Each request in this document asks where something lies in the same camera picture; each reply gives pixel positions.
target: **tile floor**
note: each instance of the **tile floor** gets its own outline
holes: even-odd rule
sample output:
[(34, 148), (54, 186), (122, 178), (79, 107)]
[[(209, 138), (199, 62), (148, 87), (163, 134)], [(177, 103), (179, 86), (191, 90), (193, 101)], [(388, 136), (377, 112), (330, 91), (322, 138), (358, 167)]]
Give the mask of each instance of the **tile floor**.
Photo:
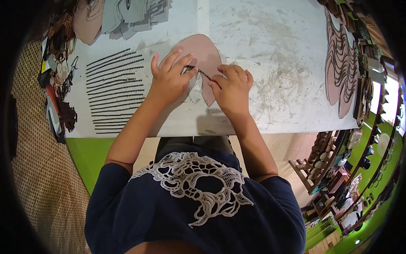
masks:
[[(279, 176), (288, 180), (292, 186), (293, 193), (298, 200), (299, 206), (304, 207), (310, 203), (311, 196), (307, 194), (306, 187), (300, 181), (299, 177), (292, 169), (289, 160), (307, 158), (311, 152), (311, 147), (316, 140), (317, 133), (285, 133), (285, 134), (266, 134), (262, 135), (269, 151), (271, 152)], [(140, 151), (137, 161), (134, 164), (134, 171), (149, 165), (155, 158), (156, 148), (160, 138), (147, 138)], [(231, 146), (240, 161), (243, 174), (248, 176), (242, 157), (240, 144), (237, 136), (230, 136)]]

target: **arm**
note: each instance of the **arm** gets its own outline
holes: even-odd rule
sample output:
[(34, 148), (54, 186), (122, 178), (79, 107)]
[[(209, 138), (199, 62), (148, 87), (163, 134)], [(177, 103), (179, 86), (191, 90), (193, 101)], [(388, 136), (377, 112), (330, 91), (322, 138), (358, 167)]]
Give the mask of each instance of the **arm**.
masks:
[(209, 85), (218, 105), (234, 127), (248, 175), (257, 182), (277, 176), (275, 161), (249, 113), (248, 93), (253, 85), (251, 73), (237, 65), (220, 65), (217, 68), (225, 77), (215, 75)]
[(153, 75), (151, 89), (144, 102), (114, 140), (104, 164), (120, 164), (132, 174), (133, 164), (140, 154), (152, 125), (161, 112), (185, 92), (189, 81), (198, 72), (198, 69), (194, 68), (180, 75), (184, 65), (193, 58), (193, 54), (189, 54), (173, 65), (181, 53), (182, 51), (176, 51), (170, 54), (161, 69), (157, 66), (159, 56), (155, 53), (151, 62)]

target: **brown dotted rug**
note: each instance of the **brown dotted rug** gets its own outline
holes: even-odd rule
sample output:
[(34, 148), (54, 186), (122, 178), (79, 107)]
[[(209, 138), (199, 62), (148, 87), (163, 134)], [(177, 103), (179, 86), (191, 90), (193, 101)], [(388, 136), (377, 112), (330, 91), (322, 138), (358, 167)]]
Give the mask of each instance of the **brown dotted rug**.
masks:
[(13, 172), (32, 226), (53, 253), (90, 253), (84, 237), (87, 192), (65, 145), (53, 138), (39, 87), (41, 44), (30, 42), (15, 69), (18, 145)]

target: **table surface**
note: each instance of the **table surface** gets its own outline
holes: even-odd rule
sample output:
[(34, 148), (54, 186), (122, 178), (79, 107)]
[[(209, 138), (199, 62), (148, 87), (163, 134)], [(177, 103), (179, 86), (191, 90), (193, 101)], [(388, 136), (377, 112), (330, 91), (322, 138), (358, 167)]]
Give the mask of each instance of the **table surface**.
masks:
[[(339, 119), (339, 104), (331, 106), (326, 98), (326, 18), (324, 7), (317, 1), (175, 0), (170, 5), (168, 22), (129, 40), (100, 35), (91, 46), (77, 41), (74, 54), (79, 56), (78, 70), (66, 101), (75, 107), (78, 122), (66, 137), (100, 137), (93, 129), (89, 104), (83, 100), (87, 63), (131, 47), (145, 54), (143, 64), (147, 66), (154, 52), (161, 60), (174, 45), (194, 34), (205, 34), (214, 42), (223, 64), (237, 64), (252, 73), (250, 113), (261, 133), (357, 127), (352, 117), (355, 100), (350, 112)], [(152, 75), (144, 74), (148, 91)], [(234, 134), (217, 103), (210, 107), (204, 103), (200, 75), (190, 88), (178, 107), (160, 117), (149, 137)]]

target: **hand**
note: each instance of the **hand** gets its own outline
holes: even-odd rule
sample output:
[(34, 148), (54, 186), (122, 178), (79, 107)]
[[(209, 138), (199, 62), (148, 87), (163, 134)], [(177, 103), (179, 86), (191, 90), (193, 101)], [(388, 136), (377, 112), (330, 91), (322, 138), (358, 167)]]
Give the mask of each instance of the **hand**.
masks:
[(184, 66), (193, 58), (193, 54), (188, 54), (173, 64), (181, 53), (182, 51), (179, 50), (168, 55), (161, 69), (158, 68), (158, 53), (155, 53), (152, 58), (152, 85), (145, 100), (151, 102), (160, 110), (164, 110), (176, 101), (185, 92), (189, 81), (198, 72), (198, 69), (195, 67), (181, 75)]
[(219, 65), (223, 76), (214, 75), (208, 84), (212, 87), (218, 105), (228, 118), (250, 115), (248, 93), (253, 86), (253, 76), (238, 65)]

